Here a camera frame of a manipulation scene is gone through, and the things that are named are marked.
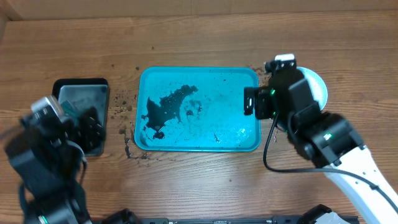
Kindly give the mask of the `dark green sponge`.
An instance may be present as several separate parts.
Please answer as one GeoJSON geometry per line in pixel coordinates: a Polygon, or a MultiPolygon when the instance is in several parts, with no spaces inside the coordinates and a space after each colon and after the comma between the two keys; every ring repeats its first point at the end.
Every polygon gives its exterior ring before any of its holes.
{"type": "Polygon", "coordinates": [[[73,120],[74,123],[78,122],[78,117],[80,116],[80,110],[73,106],[69,101],[64,101],[60,104],[63,109],[63,112],[66,116],[73,120]]]}

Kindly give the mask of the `light blue plate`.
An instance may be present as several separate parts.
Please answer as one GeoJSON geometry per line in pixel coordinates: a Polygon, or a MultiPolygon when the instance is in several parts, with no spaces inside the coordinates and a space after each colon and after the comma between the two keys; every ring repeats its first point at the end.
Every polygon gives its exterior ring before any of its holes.
{"type": "Polygon", "coordinates": [[[297,67],[310,86],[313,99],[318,102],[320,110],[323,110],[328,101],[328,89],[324,80],[316,72],[305,67],[297,67]]]}

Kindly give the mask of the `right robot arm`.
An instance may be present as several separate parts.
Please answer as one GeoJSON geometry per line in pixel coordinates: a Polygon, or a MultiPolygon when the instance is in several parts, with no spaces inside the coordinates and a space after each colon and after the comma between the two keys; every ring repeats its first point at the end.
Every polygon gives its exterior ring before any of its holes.
{"type": "Polygon", "coordinates": [[[397,223],[397,193],[378,169],[360,134],[342,115],[323,110],[312,84],[294,59],[264,64],[268,84],[244,89],[244,114],[281,126],[312,168],[268,170],[323,173],[351,201],[366,223],[397,223]]]}

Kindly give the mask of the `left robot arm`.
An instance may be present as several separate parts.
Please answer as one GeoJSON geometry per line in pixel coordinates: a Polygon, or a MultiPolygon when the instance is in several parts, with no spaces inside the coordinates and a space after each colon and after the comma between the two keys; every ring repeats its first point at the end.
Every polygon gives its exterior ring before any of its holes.
{"type": "Polygon", "coordinates": [[[50,106],[21,119],[23,130],[5,147],[19,174],[24,223],[93,223],[81,186],[85,153],[104,141],[96,108],[57,114],[50,106]]]}

